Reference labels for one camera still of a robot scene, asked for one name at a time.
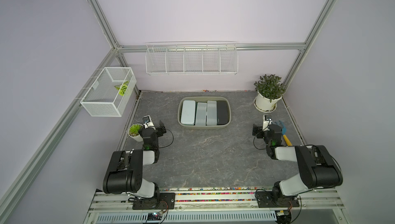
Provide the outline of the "grey-green plastic storage box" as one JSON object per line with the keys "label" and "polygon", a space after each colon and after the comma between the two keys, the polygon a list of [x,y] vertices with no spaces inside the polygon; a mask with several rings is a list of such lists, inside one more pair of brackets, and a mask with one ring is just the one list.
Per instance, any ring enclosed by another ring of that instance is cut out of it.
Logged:
{"label": "grey-green plastic storage box", "polygon": [[[222,112],[220,115],[220,121],[226,121],[226,123],[213,125],[213,126],[196,126],[196,125],[185,125],[181,122],[183,102],[186,100],[192,100],[196,103],[198,102],[207,102],[207,101],[220,101],[226,103],[226,112]],[[227,127],[231,122],[231,109],[229,101],[224,97],[216,97],[216,96],[195,96],[195,97],[185,97],[180,101],[179,109],[178,109],[178,123],[182,127],[190,128],[190,129],[221,129]]]}

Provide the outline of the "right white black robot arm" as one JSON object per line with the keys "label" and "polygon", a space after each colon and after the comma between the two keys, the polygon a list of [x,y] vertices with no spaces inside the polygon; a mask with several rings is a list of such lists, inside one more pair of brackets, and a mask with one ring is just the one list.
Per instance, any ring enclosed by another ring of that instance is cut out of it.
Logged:
{"label": "right white black robot arm", "polygon": [[254,138],[263,139],[264,150],[272,160],[291,161],[298,165],[298,174],[278,181],[272,188],[274,198],[294,197],[314,189],[342,185],[343,174],[337,161],[323,145],[282,145],[282,127],[253,125]]}

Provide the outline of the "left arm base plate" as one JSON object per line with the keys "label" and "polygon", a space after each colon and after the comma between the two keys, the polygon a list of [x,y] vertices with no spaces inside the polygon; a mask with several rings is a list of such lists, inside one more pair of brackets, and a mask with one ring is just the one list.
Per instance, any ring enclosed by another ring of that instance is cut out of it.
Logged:
{"label": "left arm base plate", "polygon": [[133,210],[173,210],[175,206],[174,193],[154,194],[152,198],[137,199],[133,202]]}

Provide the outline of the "light blue pencil case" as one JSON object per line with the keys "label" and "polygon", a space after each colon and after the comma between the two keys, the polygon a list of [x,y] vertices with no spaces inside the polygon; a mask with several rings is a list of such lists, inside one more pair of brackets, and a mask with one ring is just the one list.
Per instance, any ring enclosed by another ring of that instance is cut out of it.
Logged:
{"label": "light blue pencil case", "polygon": [[196,111],[196,102],[194,100],[184,100],[181,109],[181,118],[180,118],[181,124],[194,125],[195,111]]}

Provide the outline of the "black pencil case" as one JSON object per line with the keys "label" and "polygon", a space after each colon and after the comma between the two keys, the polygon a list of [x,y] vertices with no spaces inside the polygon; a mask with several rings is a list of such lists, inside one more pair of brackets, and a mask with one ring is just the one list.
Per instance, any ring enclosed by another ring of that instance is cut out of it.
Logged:
{"label": "black pencil case", "polygon": [[217,125],[226,125],[229,122],[228,103],[217,101]]}

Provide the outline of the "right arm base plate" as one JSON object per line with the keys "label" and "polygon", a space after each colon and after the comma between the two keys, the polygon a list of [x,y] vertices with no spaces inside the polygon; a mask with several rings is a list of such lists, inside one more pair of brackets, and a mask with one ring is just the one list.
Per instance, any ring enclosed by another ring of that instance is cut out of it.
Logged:
{"label": "right arm base plate", "polygon": [[259,208],[297,208],[300,207],[300,202],[296,196],[282,196],[281,194],[273,193],[272,191],[265,191],[258,189],[254,194]]}

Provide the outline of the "clear pencil case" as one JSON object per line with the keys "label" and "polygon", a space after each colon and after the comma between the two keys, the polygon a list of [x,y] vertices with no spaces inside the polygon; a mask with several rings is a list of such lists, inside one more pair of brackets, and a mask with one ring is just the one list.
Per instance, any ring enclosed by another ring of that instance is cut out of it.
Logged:
{"label": "clear pencil case", "polygon": [[195,126],[206,126],[207,103],[198,102],[196,106]]}
{"label": "clear pencil case", "polygon": [[207,101],[206,125],[217,125],[217,122],[217,102],[209,100]]}

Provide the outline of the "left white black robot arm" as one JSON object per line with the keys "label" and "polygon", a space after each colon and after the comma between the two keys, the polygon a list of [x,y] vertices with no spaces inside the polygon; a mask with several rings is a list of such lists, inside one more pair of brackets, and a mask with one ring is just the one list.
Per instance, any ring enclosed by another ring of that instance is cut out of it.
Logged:
{"label": "left white black robot arm", "polygon": [[131,193],[138,198],[158,198],[157,184],[143,179],[143,166],[158,162],[158,138],[167,131],[160,121],[159,127],[155,127],[152,122],[146,122],[138,132],[143,139],[141,149],[113,152],[103,180],[105,193]]}

